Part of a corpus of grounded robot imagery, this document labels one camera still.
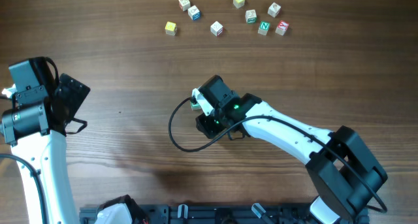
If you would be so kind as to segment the dark green block Z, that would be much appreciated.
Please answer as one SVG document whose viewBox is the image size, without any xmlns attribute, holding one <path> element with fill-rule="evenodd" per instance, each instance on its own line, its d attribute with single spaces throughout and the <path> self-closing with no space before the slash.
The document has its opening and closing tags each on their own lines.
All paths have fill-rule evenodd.
<svg viewBox="0 0 418 224">
<path fill-rule="evenodd" d="M 257 21 L 257 13 L 253 10 L 247 10 L 245 13 L 245 19 L 247 24 L 253 24 Z"/>
</svg>

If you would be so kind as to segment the green wooden block Z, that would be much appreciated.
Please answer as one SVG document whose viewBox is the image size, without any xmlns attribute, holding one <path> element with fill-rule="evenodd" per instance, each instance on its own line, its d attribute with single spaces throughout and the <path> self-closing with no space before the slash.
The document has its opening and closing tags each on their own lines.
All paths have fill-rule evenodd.
<svg viewBox="0 0 418 224">
<path fill-rule="evenodd" d="M 193 103 L 191 103 L 191 109 L 192 110 L 200 110 L 201 109 L 201 106 L 199 104 L 193 104 Z"/>
</svg>

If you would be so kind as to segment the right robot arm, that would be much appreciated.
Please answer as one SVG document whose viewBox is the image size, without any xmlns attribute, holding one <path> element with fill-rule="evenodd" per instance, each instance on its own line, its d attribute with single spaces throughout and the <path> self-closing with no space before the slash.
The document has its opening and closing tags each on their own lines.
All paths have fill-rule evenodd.
<svg viewBox="0 0 418 224">
<path fill-rule="evenodd" d="M 355 221 L 380 187 L 387 173 L 353 129 L 337 131 L 301 123 L 250 93 L 239 96 L 218 75 L 191 94 L 202 114 L 197 129 L 209 139 L 222 132 L 240 131 L 269 142 L 298 159 L 318 192 L 310 213 L 322 223 Z"/>
</svg>

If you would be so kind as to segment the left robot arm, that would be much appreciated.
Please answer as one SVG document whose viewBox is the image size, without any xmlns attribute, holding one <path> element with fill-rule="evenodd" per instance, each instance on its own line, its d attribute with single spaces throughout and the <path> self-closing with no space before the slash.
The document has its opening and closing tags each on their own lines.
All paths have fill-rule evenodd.
<svg viewBox="0 0 418 224">
<path fill-rule="evenodd" d="M 148 216 L 129 196 L 105 202 L 96 211 L 76 211 L 67 170 L 66 127 L 90 88 L 59 74 L 49 57 L 32 57 L 9 66 L 14 85 L 1 98 L 12 107 L 1 116 L 1 135 L 11 153 L 1 157 L 17 162 L 30 223 L 147 223 Z"/>
</svg>

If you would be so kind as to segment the yellow wooden block top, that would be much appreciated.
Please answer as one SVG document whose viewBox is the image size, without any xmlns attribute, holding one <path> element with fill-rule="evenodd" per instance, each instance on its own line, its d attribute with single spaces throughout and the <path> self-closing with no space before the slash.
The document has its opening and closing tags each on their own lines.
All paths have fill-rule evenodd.
<svg viewBox="0 0 418 224">
<path fill-rule="evenodd" d="M 241 7 L 243 7 L 245 5 L 245 1 L 246 0 L 233 0 L 233 5 L 236 8 L 241 8 Z"/>
</svg>

